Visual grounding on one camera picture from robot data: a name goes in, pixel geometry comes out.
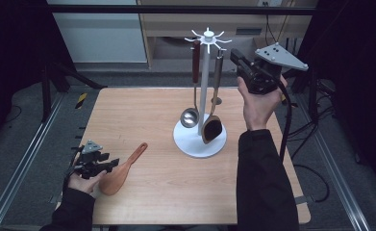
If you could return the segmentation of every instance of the table surface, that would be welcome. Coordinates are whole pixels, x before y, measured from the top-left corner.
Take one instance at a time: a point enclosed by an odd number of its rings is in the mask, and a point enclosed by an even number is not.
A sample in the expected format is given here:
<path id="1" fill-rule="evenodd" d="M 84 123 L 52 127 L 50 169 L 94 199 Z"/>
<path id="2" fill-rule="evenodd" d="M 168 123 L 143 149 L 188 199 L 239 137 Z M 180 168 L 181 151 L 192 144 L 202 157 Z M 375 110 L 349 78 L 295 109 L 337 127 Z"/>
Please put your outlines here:
<path id="1" fill-rule="evenodd" d="M 206 113 L 213 89 L 207 90 Z M 93 140 L 120 164 L 142 143 L 148 148 L 131 166 L 122 188 L 112 196 L 94 190 L 94 224 L 235 224 L 238 137 L 246 130 L 237 88 L 220 88 L 214 111 L 227 132 L 223 149 L 206 159 L 182 152 L 173 130 L 182 111 L 193 106 L 193 88 L 116 88 L 100 91 L 82 143 Z M 279 150 L 282 133 L 275 115 L 267 124 Z M 284 165 L 294 196 L 303 195 L 292 162 Z M 299 222 L 311 215 L 297 205 Z"/>

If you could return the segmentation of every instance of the black sleeve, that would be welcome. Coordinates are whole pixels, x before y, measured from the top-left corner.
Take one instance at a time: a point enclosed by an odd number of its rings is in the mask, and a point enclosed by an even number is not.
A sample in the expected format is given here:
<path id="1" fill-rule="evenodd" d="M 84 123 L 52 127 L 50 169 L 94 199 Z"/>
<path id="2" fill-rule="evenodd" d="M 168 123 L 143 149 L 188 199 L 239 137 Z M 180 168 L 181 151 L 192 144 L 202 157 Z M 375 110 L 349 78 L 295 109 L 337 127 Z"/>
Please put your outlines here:
<path id="1" fill-rule="evenodd" d="M 238 140 L 238 230 L 299 230 L 292 188 L 269 130 Z"/>
<path id="2" fill-rule="evenodd" d="M 52 223 L 43 226 L 40 231 L 91 231 L 94 201 L 95 199 L 85 192 L 67 188 L 62 204 L 53 213 Z"/>

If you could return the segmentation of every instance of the human hand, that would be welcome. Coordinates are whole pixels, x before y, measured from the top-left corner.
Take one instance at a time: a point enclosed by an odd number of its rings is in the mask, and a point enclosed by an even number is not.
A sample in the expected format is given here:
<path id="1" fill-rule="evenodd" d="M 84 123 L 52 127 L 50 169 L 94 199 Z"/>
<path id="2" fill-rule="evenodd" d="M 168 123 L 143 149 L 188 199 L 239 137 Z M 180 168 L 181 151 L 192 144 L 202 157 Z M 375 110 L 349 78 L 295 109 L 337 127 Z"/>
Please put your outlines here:
<path id="1" fill-rule="evenodd" d="M 88 180 L 83 179 L 79 174 L 74 172 L 68 180 L 68 187 L 73 190 L 78 190 L 84 193 L 92 193 L 94 186 L 107 174 L 107 171 L 103 170 L 98 175 L 90 177 Z"/>
<path id="2" fill-rule="evenodd" d="M 287 81 L 281 75 L 281 82 L 286 87 Z M 276 89 L 268 94 L 253 94 L 248 92 L 242 77 L 238 77 L 238 91 L 244 99 L 243 115 L 245 125 L 250 131 L 266 129 L 266 123 L 277 105 L 281 102 L 282 92 Z"/>

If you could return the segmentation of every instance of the ladle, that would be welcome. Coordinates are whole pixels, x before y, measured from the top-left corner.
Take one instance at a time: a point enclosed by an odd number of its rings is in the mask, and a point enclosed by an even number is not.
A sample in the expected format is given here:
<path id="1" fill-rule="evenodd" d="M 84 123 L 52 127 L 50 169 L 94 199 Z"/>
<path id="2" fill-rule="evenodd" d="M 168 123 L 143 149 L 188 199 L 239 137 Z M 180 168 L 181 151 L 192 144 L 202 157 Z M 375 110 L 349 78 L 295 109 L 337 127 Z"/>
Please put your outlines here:
<path id="1" fill-rule="evenodd" d="M 128 158 L 126 162 L 118 167 L 115 167 L 113 171 L 101 179 L 98 187 L 101 193 L 105 195 L 114 195 L 121 189 L 128 176 L 128 171 L 131 165 L 138 159 L 138 157 L 146 150 L 148 143 L 143 142 L 135 152 Z"/>
<path id="2" fill-rule="evenodd" d="M 192 79 L 194 85 L 193 103 L 194 108 L 185 109 L 181 114 L 181 123 L 186 128 L 192 128 L 196 126 L 199 121 L 199 111 L 196 105 L 196 88 L 199 82 L 199 62 L 200 62 L 200 40 L 193 42 L 193 57 L 192 57 Z"/>
<path id="3" fill-rule="evenodd" d="M 218 135 L 221 134 L 222 129 L 223 129 L 220 118 L 216 115 L 213 115 L 214 108 L 217 102 L 218 87 L 220 86 L 222 66 L 223 66 L 223 50 L 220 49 L 218 50 L 217 58 L 215 60 L 214 92 L 213 92 L 213 100 L 212 100 L 212 109 L 211 109 L 211 113 L 209 114 L 208 119 L 206 119 L 202 127 L 202 140 L 204 143 L 209 143 L 212 140 L 214 140 Z"/>

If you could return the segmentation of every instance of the orange silicone spoon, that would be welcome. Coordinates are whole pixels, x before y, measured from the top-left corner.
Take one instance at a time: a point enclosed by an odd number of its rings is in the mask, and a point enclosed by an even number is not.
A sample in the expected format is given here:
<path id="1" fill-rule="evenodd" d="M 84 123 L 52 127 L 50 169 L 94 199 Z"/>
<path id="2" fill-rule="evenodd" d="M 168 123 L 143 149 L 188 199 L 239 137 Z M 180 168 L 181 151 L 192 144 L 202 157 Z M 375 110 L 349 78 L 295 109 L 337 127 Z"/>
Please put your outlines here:
<path id="1" fill-rule="evenodd" d="M 130 170 L 131 165 L 138 159 L 138 157 L 147 147 L 148 144 L 143 142 L 126 162 L 118 167 L 115 167 L 111 173 L 106 174 L 99 183 L 101 193 L 105 195 L 116 194 L 116 192 L 121 189 L 125 179 L 127 179 L 128 171 Z"/>

